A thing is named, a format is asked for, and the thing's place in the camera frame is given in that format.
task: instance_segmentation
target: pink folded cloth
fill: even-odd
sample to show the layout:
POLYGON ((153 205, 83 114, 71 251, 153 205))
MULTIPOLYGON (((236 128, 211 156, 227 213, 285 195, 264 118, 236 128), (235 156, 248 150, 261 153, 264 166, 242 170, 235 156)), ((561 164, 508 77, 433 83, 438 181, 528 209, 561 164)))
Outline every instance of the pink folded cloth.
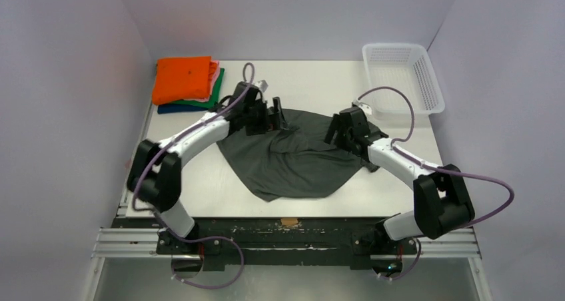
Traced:
POLYGON ((200 98, 200 99, 185 99, 186 101, 198 101, 199 103, 207 103, 210 100, 210 96, 212 95, 212 90, 214 89, 214 85, 216 84, 216 80, 220 76, 220 61, 219 60, 210 60, 211 63, 216 63, 218 67, 216 67, 216 72, 214 72, 214 76, 210 81, 210 89, 208 92, 208 97, 200 98))

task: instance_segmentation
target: stack of folded clothes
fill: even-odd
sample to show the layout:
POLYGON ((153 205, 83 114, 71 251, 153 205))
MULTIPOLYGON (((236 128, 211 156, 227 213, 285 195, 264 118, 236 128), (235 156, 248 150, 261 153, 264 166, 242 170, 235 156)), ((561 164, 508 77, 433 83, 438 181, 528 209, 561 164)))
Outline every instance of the stack of folded clothes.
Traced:
POLYGON ((157 113, 205 111, 220 97, 224 69, 206 57, 175 57, 157 61, 152 102, 157 113))

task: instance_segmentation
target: green folded cloth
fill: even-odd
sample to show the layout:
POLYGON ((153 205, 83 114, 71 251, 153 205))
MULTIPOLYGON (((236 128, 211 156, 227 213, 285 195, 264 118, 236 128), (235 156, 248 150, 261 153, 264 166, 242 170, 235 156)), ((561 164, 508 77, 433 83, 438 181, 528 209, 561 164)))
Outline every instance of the green folded cloth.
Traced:
POLYGON ((222 87, 222 79, 224 77, 224 68, 220 68, 220 74, 218 75, 218 79, 216 79, 216 83, 214 84, 214 88, 212 89, 212 94, 210 95, 210 99, 205 103, 200 103, 194 100, 177 100, 171 102, 174 105, 190 105, 195 107, 202 107, 202 108, 212 108, 220 99, 220 88, 222 87))

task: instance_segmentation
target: gray floor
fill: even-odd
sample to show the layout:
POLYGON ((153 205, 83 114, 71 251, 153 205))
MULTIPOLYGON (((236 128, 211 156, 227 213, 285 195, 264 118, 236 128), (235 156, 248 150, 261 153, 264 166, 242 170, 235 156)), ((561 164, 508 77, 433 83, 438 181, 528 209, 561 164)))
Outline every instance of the gray floor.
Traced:
MULTIPOLYGON (((237 271, 204 272, 202 284, 225 282, 237 271)), ((372 271, 338 266, 246 266, 221 290, 201 290, 171 280, 170 260, 108 259, 95 300, 410 300, 477 301, 467 259, 420 260, 402 280, 382 282, 372 271)))

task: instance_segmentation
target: cable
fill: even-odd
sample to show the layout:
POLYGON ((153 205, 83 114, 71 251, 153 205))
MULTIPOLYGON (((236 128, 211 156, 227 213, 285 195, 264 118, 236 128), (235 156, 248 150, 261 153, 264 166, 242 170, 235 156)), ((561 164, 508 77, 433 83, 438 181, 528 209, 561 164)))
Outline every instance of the cable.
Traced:
MULTIPOLYGON (((499 184, 499 185, 503 186, 504 188, 506 188, 508 190, 508 199, 503 204, 501 204, 498 208, 496 208, 493 211, 485 214, 484 216, 481 216, 480 218, 472 220, 471 222, 465 224, 464 226, 461 226, 460 228, 467 228, 467 227, 475 225, 479 222, 485 221, 486 219, 500 213, 500 211, 507 208, 512 203, 512 201, 514 201, 514 189, 512 189, 512 187, 508 183, 506 183, 502 180, 498 180, 498 179, 492 178, 490 176, 481 176, 479 174, 451 171, 451 170, 446 170, 446 169, 443 169, 443 168, 436 168, 434 166, 430 166, 428 164, 420 162, 418 159, 414 158, 413 156, 410 156, 409 154, 405 153, 404 151, 396 148, 394 144, 397 141, 402 142, 402 143, 408 141, 410 139, 410 137, 412 136, 412 133, 414 132, 414 123, 416 121, 416 117, 414 115, 414 108, 412 107, 412 103, 410 103, 410 101, 408 100, 408 97, 406 97, 406 95, 404 93, 402 93, 401 91, 399 91, 396 88, 387 87, 387 86, 369 89, 368 91, 363 93, 361 96, 359 96, 359 98, 357 98, 357 101, 361 100, 361 98, 367 96, 369 93, 372 93, 372 92, 378 91, 378 90, 390 90, 390 91, 393 91, 393 92, 399 94, 404 99, 404 101, 406 101, 406 104, 408 105, 408 108, 410 109, 410 131, 408 132, 408 135, 406 136, 406 138, 394 138, 390 142, 390 146, 392 147, 392 149, 396 153, 398 153, 399 155, 408 159, 409 161, 413 162, 414 164, 417 164, 418 166, 421 166, 422 168, 426 168, 426 169, 431 170, 431 171, 444 173, 444 174, 450 174, 452 176, 461 176, 461 177, 464 177, 464 178, 471 178, 471 179, 476 179, 476 180, 483 180, 483 181, 487 181, 487 182, 492 182, 492 183, 499 184)), ((399 278, 402 278, 404 275, 406 275, 408 272, 410 272, 414 268, 414 265, 420 259, 420 254, 422 253, 421 248, 422 248, 421 243, 418 240, 418 254, 416 255, 416 259, 414 260, 414 262, 408 267, 408 269, 406 271, 403 271, 396 278, 391 278, 391 280, 397 280, 399 278)))
POLYGON ((243 91, 243 93, 241 95, 239 95, 233 101, 233 103, 229 104, 227 107, 225 107, 223 110, 221 110, 218 114, 216 114, 215 116, 213 116, 212 118, 210 118, 206 121, 200 122, 200 123, 188 128, 187 130, 180 133, 176 138, 171 140, 163 148, 161 148, 161 150, 149 161, 149 163, 147 164, 147 166, 145 167, 145 169, 141 173, 141 176, 139 176, 139 180, 137 181, 137 184, 135 185, 135 188, 133 190, 133 197, 132 197, 132 204, 131 204, 132 209, 134 211, 151 211, 151 212, 153 212, 155 214, 155 219, 157 220, 157 222, 163 228, 166 228, 177 240, 179 240, 181 242, 186 242, 186 243, 198 243, 198 242, 204 242, 204 241, 208 241, 208 240, 226 240, 226 241, 230 242, 231 244, 233 244, 235 246, 235 248, 237 249, 237 252, 239 252, 239 256, 241 258, 241 266, 239 267, 239 271, 237 272, 237 274, 231 280, 229 280, 228 282, 225 282, 224 284, 219 284, 217 286, 205 286, 205 285, 202 285, 202 284, 197 284, 197 283, 190 282, 190 281, 187 281, 185 279, 179 278, 175 274, 174 268, 171 266, 171 270, 173 270, 173 278, 177 279, 178 281, 180 281, 184 284, 195 286, 197 288, 202 288, 202 289, 207 289, 207 290, 221 289, 221 288, 225 288, 226 286, 235 282, 239 278, 241 273, 243 272, 243 266, 245 264, 244 260, 243 260, 243 251, 237 245, 237 243, 235 243, 230 238, 226 238, 224 236, 208 236, 208 237, 205 237, 205 238, 194 239, 194 240, 188 240, 188 239, 182 238, 181 236, 179 236, 177 233, 175 233, 171 228, 169 228, 165 224, 165 222, 159 216, 159 213, 157 211, 154 211, 154 209, 152 209, 152 208, 138 208, 137 207, 136 203, 137 203, 137 199, 139 197, 139 189, 141 188, 141 183, 143 182, 143 180, 145 180, 145 177, 147 177, 147 174, 152 169, 155 162, 161 157, 161 155, 163 155, 163 153, 165 153, 169 148, 171 148, 177 142, 177 140, 184 138, 185 136, 187 136, 189 133, 195 131, 196 129, 211 123, 212 121, 216 120, 220 116, 223 116, 225 113, 229 112, 237 103, 239 103, 243 99, 243 97, 247 94, 247 91, 251 87, 251 84, 253 83, 253 79, 255 77, 255 66, 252 63, 246 63, 245 66, 243 66, 243 81, 247 81, 247 79, 245 77, 245 70, 247 69, 248 66, 251 67, 251 77, 250 77, 249 81, 247 82, 247 86, 245 87, 245 90, 243 91))

